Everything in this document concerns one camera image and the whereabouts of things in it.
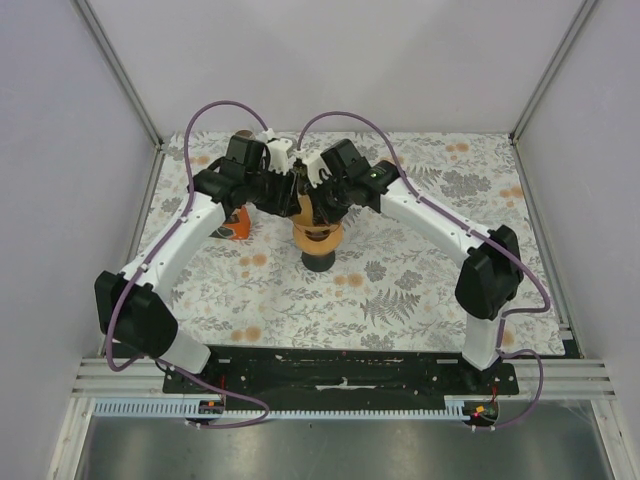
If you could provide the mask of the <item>single brown paper coffee filter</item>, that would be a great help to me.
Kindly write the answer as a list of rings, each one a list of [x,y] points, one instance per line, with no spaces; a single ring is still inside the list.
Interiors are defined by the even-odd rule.
[[[302,232],[319,231],[321,226],[314,223],[313,206],[310,197],[308,195],[299,195],[298,202],[301,211],[291,217],[294,227]]]

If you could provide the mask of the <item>round bamboo dripper holder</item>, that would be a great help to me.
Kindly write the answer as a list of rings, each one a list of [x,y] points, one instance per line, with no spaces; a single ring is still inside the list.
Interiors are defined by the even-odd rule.
[[[341,223],[329,225],[304,225],[293,223],[293,239],[297,248],[312,256],[323,256],[335,251],[343,241]]]

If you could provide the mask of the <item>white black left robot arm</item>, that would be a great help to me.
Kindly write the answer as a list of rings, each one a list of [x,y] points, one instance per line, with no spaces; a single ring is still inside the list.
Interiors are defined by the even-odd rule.
[[[171,290],[202,243],[231,215],[251,203],[274,216],[299,213],[293,143],[264,132],[255,139],[234,135],[225,154],[198,172],[169,223],[138,257],[118,273],[95,282],[101,331],[138,353],[186,370],[198,392],[219,384],[220,368],[203,343],[182,331],[168,307]]]

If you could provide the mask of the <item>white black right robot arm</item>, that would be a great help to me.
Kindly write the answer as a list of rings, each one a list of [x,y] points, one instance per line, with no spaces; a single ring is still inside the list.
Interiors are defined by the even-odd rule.
[[[515,298],[523,280],[515,232],[488,229],[409,188],[396,164],[369,163],[349,140],[301,156],[314,214],[335,222],[358,205],[385,215],[425,236],[460,268],[455,299],[466,312],[465,341],[458,381],[467,392],[483,392],[494,381],[498,359],[498,317]]]

